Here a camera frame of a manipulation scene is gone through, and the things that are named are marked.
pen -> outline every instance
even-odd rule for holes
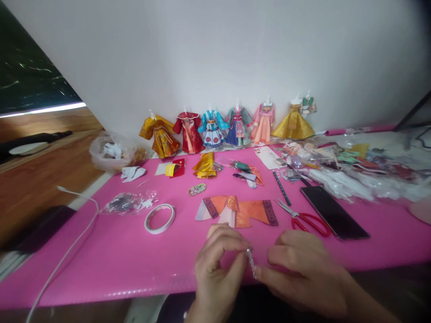
[[[289,198],[287,197],[286,192],[284,191],[284,188],[281,185],[280,180],[278,179],[278,176],[277,176],[277,174],[275,173],[274,170],[273,170],[273,174],[274,174],[275,179],[277,180],[277,183],[278,183],[278,186],[281,189],[281,192],[283,193],[283,196],[284,196],[284,198],[286,200],[287,205],[289,205],[289,206],[292,205],[292,203],[289,201]]]

blue dress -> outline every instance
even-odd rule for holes
[[[203,145],[205,147],[217,148],[226,142],[221,129],[229,129],[229,124],[223,120],[217,111],[207,110],[202,115],[202,125],[198,129],[198,132],[205,132]]]

white wall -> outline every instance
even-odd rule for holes
[[[308,89],[316,131],[398,122],[431,87],[414,0],[3,0],[108,130]]]

pink roll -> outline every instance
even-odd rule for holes
[[[333,129],[327,130],[325,135],[353,135],[356,133],[366,133],[366,132],[383,132],[394,130],[395,125],[383,125],[383,126],[372,126],[363,128],[348,128],[348,129]]]

hand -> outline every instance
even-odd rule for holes
[[[227,224],[213,224],[196,259],[198,288],[196,300],[186,322],[225,322],[232,313],[247,266],[246,250],[250,243]],[[229,269],[222,269],[220,259],[225,251],[238,254]]]
[[[313,234],[284,231],[268,249],[268,263],[289,269],[281,273],[256,266],[257,279],[273,295],[296,308],[313,310],[328,318],[347,316],[344,281],[350,275],[335,265],[322,242]]]

